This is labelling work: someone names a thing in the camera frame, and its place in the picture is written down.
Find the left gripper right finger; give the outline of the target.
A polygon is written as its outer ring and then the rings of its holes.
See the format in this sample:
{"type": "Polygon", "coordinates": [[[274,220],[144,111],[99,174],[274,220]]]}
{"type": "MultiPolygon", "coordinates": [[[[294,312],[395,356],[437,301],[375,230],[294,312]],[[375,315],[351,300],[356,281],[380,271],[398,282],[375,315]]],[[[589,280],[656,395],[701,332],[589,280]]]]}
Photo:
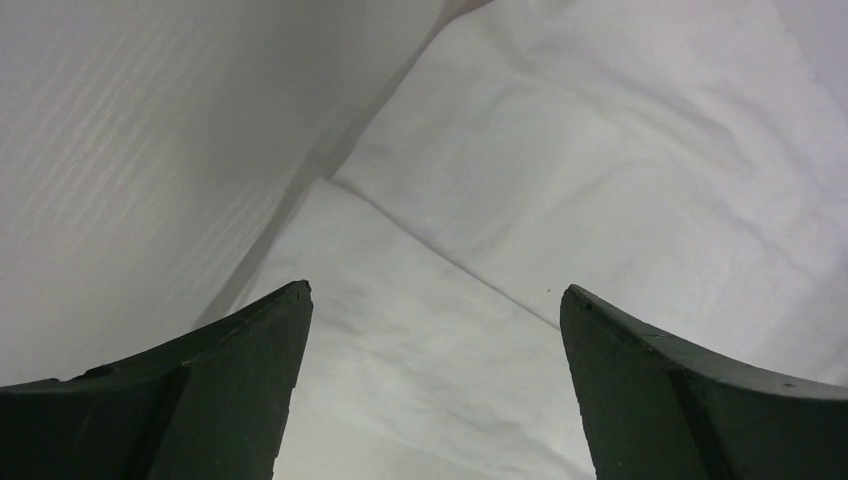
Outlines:
{"type": "Polygon", "coordinates": [[[600,479],[843,479],[847,391],[761,369],[587,290],[560,327],[600,479]]]}

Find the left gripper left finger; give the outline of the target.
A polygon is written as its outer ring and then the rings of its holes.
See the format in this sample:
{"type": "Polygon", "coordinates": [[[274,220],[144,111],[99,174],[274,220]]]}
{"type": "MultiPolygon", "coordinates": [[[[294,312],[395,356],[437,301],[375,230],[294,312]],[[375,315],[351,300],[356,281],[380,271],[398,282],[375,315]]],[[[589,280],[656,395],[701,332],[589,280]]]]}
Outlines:
{"type": "Polygon", "coordinates": [[[310,331],[304,280],[67,381],[1,391],[5,479],[270,479],[310,331]]]}

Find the white t shirt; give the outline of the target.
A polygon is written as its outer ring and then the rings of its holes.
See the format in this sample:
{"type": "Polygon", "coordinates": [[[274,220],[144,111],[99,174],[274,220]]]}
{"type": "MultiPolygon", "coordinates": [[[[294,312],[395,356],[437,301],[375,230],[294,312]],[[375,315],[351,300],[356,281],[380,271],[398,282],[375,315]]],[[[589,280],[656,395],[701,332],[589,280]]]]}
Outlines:
{"type": "Polygon", "coordinates": [[[847,381],[847,5],[5,1],[1,381],[290,281],[278,479],[591,479],[578,284],[847,381]]]}

